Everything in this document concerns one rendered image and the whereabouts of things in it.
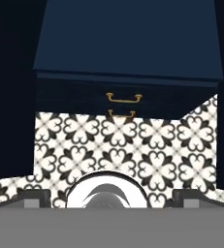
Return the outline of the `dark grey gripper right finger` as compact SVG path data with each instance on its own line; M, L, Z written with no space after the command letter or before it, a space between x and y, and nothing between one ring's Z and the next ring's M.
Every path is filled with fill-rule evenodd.
M224 202L208 198L199 190L174 189L174 207L179 208L219 208L224 207Z

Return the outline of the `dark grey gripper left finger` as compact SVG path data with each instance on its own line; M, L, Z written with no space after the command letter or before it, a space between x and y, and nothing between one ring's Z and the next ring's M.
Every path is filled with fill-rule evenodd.
M16 197L0 202L6 208L51 208L50 190L24 190Z

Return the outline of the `white and black round object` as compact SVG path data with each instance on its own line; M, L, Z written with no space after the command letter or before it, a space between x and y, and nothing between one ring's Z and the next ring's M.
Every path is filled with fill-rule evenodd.
M67 195L67 208L150 208L143 187L132 177L114 170L83 176Z

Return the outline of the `navy drawer front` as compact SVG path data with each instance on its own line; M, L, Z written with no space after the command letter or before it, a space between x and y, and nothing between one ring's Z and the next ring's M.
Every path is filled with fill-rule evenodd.
M136 104L112 103L114 99L134 100L136 94L143 97ZM104 115L108 109L114 114L128 114L134 110L140 118L175 120L217 93L217 87L118 83L64 79L37 80L36 110L58 113Z

